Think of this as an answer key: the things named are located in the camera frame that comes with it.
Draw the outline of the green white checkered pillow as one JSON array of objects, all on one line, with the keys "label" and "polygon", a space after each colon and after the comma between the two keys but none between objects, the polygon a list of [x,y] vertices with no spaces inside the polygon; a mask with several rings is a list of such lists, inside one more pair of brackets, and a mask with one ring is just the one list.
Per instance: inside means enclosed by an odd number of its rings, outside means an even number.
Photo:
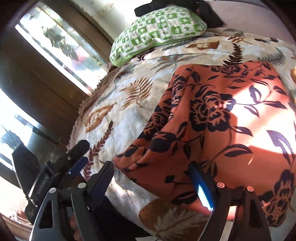
[{"label": "green white checkered pillow", "polygon": [[197,37],[206,23],[191,10],[171,5],[137,18],[114,40],[109,60],[120,67],[152,47]]}]

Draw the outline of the pink bed headboard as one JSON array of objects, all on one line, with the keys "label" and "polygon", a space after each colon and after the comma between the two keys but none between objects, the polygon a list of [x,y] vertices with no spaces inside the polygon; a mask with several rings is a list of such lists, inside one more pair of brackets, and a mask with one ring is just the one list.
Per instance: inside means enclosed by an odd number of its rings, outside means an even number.
[{"label": "pink bed headboard", "polygon": [[224,27],[291,41],[292,37],[282,21],[269,9],[237,1],[209,1]]}]

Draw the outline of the orange black floral garment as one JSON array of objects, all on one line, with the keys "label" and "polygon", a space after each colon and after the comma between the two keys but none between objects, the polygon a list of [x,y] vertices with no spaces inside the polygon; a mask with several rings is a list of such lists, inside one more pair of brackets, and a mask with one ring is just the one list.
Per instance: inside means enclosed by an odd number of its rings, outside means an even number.
[{"label": "orange black floral garment", "polygon": [[208,216],[191,161],[229,188],[252,186],[268,224],[283,223],[295,190],[295,105],[271,63],[180,66],[142,133],[114,158],[145,190]]}]

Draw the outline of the cream leaf pattern blanket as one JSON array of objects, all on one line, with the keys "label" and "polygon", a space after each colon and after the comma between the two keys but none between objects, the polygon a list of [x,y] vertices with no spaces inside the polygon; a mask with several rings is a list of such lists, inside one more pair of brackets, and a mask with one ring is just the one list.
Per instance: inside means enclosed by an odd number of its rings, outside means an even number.
[{"label": "cream leaf pattern blanket", "polygon": [[[160,46],[109,72],[91,97],[81,104],[69,147],[90,143],[85,179],[106,161],[123,153],[142,133],[175,71],[183,65],[233,66],[269,62],[279,73],[295,105],[295,45],[233,29],[207,30],[201,37]],[[197,240],[207,216],[172,204],[133,182],[119,168],[106,192],[112,206],[155,240]],[[273,240],[284,240],[295,224],[295,190],[280,226],[270,226]]]}]

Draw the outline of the stained glass window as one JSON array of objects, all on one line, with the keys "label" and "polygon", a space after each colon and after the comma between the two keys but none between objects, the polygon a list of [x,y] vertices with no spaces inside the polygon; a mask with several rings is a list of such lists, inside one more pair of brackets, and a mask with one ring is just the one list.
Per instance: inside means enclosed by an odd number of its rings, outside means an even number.
[{"label": "stained glass window", "polygon": [[62,156],[82,101],[106,75],[110,41],[73,1],[1,2],[1,138],[40,165]]}]

